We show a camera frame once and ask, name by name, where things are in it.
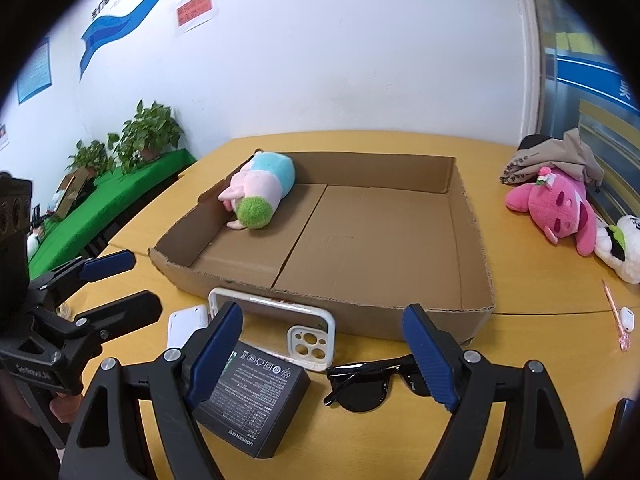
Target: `wooden table surface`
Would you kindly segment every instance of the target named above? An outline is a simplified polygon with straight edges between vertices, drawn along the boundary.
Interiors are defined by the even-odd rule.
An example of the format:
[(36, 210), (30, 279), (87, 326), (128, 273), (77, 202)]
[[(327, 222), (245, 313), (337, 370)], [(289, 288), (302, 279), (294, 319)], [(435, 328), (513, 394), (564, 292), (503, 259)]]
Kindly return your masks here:
[[(119, 250), (109, 247), (105, 253)], [(164, 311), (161, 319), (135, 333), (104, 345), (99, 358), (84, 372), (88, 386), (100, 361), (113, 356), (123, 364), (151, 361), (166, 348), (168, 316), (175, 310), (202, 303), (200, 298), (177, 290), (145, 256), (137, 256), (133, 270), (83, 287), (67, 303), (74, 314), (148, 289), (157, 294)], [(273, 323), (251, 319), (242, 339), (276, 346), (284, 342), (284, 330)], [(632, 396), (638, 383), (640, 341), (632, 334), (629, 352), (620, 351), (610, 312), (570, 316), (513, 316), (494, 314), (472, 348), (499, 364), (522, 366), (538, 359), (546, 366), (567, 412), (583, 467), (593, 465), (602, 452), (615, 405)], [(338, 334), (335, 363), (401, 356), (406, 344)], [(427, 465), (449, 418), (433, 399), (412, 394), (393, 378), (386, 401), (370, 413), (350, 413), (322, 405), (330, 391), (322, 374), (309, 373), (312, 383), (284, 436), (276, 456), (255, 460), (218, 437), (202, 430), (227, 480), (287, 480), (305, 478), (417, 479)], [(502, 405), (496, 404), (474, 470), (484, 479), (495, 452)], [(159, 439), (152, 407), (142, 402), (143, 420), (151, 454), (160, 480), (172, 478)]]
[(193, 164), (180, 180), (116, 234), (111, 244), (147, 254), (148, 248), (198, 197), (225, 178), (257, 148), (280, 152), (328, 151), (420, 153), (454, 156), (478, 218), (500, 314), (606, 312), (600, 279), (606, 278), (620, 306), (637, 306), (640, 287), (628, 285), (596, 256), (583, 258), (573, 237), (549, 243), (528, 214), (504, 206), (510, 189), (498, 177), (514, 148), (458, 137), (404, 132), (307, 132), (244, 137), (226, 143)]
[[(75, 314), (144, 288), (164, 306), (159, 322), (104, 346), (84, 373), (90, 382), (101, 359), (123, 364), (157, 357), (166, 347), (168, 315), (205, 303), (177, 290), (145, 256), (149, 247), (196, 204), (198, 196), (224, 178), (254, 149), (281, 152), (351, 151), (429, 153), (455, 156), (478, 217), (492, 271), (497, 306), (472, 348), (492, 362), (522, 366), (538, 359), (548, 369), (575, 433), (583, 467), (593, 465), (609, 433), (615, 405), (634, 396), (640, 369), (640, 342), (631, 335), (629, 352), (617, 343), (616, 328), (600, 279), (605, 278), (619, 306), (639, 309), (638, 286), (629, 286), (595, 256), (582, 258), (572, 240), (550, 245), (528, 215), (504, 206), (508, 189), (498, 176), (514, 148), (453, 137), (399, 132), (316, 132), (236, 139), (183, 172), (111, 241), (107, 251), (129, 248), (136, 268), (85, 286), (68, 300)], [(282, 343), (272, 323), (251, 319), (242, 338), (251, 343)], [(401, 342), (338, 334), (336, 364), (400, 356)], [(212, 453), (228, 480), (261, 478), (308, 480), (328, 478), (417, 479), (428, 463), (448, 420), (433, 399), (414, 396), (394, 379), (379, 409), (364, 414), (326, 408), (321, 399), (328, 381), (310, 373), (311, 386), (271, 460), (254, 460), (204, 430)], [(143, 402), (143, 418), (159, 479), (172, 478), (154, 416)], [(494, 406), (473, 478), (485, 478), (497, 443), (502, 406)]]

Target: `white wall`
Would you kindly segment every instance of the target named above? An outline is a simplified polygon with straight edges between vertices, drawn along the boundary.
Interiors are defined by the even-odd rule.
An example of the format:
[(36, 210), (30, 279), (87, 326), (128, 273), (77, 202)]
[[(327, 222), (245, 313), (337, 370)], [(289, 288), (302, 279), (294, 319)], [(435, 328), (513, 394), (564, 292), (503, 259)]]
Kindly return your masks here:
[[(77, 38), (98, 1), (76, 7)], [(118, 130), (144, 97), (177, 111), (196, 156), (301, 130), (520, 138), (517, 0), (215, 0), (217, 17), (178, 36), (180, 1), (94, 55), (80, 82), (90, 131)]]
[(14, 85), (0, 111), (0, 124), (6, 124), (9, 135), (9, 145), (0, 152), (0, 169), (33, 180), (32, 203), (41, 204), (43, 213), (66, 173), (67, 157), (75, 153), (76, 142), (90, 139), (79, 109), (72, 43), (67, 23), (53, 28), (49, 33), (52, 86), (18, 104)]

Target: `black product box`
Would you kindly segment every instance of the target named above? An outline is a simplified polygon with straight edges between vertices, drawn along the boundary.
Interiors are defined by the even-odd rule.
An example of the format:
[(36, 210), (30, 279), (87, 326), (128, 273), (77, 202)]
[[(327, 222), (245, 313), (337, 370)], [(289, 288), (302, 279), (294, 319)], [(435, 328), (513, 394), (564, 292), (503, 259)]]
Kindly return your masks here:
[(271, 458), (310, 383), (304, 368), (238, 342), (195, 419), (254, 458)]

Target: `blue gripper pad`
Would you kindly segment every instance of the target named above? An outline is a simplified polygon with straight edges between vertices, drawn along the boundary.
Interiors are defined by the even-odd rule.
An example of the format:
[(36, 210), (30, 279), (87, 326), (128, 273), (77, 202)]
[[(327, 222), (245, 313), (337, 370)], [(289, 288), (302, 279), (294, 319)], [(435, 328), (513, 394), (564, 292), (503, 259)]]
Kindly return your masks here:
[(86, 282), (97, 282), (114, 274), (131, 270), (135, 265), (136, 257), (131, 251), (120, 251), (88, 261), (82, 266), (79, 277)]
[(419, 305), (408, 306), (404, 310), (402, 313), (404, 339), (414, 355), (433, 399), (444, 404), (447, 411), (453, 412), (460, 403), (460, 397), (454, 385), (453, 369), (438, 348), (425, 323), (420, 319), (416, 308), (426, 316)]
[[(183, 363), (183, 380), (185, 374), (188, 378), (185, 400), (192, 410), (213, 393), (241, 332), (242, 309), (237, 303), (227, 303), (208, 327), (196, 330), (185, 343), (182, 348), (187, 354)], [(190, 356), (191, 349), (202, 347), (202, 339), (207, 335), (209, 339), (202, 351)]]

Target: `cardboard box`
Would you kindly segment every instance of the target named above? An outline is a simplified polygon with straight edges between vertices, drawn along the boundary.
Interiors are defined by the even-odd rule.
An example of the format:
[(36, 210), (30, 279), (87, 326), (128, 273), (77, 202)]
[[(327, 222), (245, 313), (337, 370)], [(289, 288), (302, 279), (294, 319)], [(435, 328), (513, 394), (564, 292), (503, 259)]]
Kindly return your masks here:
[(156, 267), (203, 298), (225, 286), (325, 308), (340, 332), (402, 340), (402, 310), (420, 303), (457, 341), (476, 334), (494, 291), (454, 158), (287, 155), (296, 185), (267, 227), (226, 227), (228, 176), (150, 249)]
[(87, 168), (78, 168), (73, 173), (65, 175), (58, 186), (58, 191), (65, 190), (58, 207), (53, 212), (53, 218), (60, 221), (66, 218), (71, 212), (71, 208), (82, 192), (82, 188), (89, 180), (89, 171)]

